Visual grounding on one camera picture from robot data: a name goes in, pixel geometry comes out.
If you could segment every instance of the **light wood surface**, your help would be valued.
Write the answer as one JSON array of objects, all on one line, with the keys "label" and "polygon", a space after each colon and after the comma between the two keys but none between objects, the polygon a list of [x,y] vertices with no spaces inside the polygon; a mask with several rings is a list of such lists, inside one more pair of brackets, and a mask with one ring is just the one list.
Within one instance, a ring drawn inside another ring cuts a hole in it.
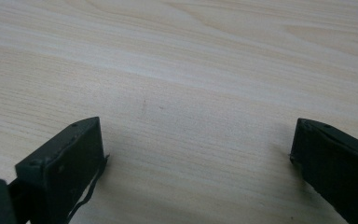
[{"label": "light wood surface", "polygon": [[94,116],[72,223],[346,223],[288,154],[299,117],[358,138],[358,0],[0,1],[0,178]]}]

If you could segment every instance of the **wood grain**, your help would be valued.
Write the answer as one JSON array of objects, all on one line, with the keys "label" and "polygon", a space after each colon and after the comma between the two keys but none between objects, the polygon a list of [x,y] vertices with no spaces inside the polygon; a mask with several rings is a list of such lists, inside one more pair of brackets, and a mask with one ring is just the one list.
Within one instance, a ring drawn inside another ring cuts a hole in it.
[{"label": "wood grain", "polygon": [[73,223],[345,223],[288,153],[300,117],[358,137],[358,0],[0,0],[0,178],[93,116]]}]

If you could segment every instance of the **wooden table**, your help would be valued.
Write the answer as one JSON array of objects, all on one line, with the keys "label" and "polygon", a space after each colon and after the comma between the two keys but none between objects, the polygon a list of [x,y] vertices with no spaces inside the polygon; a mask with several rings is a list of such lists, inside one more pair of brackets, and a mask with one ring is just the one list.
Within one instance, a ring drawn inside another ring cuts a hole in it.
[{"label": "wooden table", "polygon": [[358,0],[0,0],[0,178],[94,116],[71,223],[346,223],[288,153],[300,117],[358,138]]}]

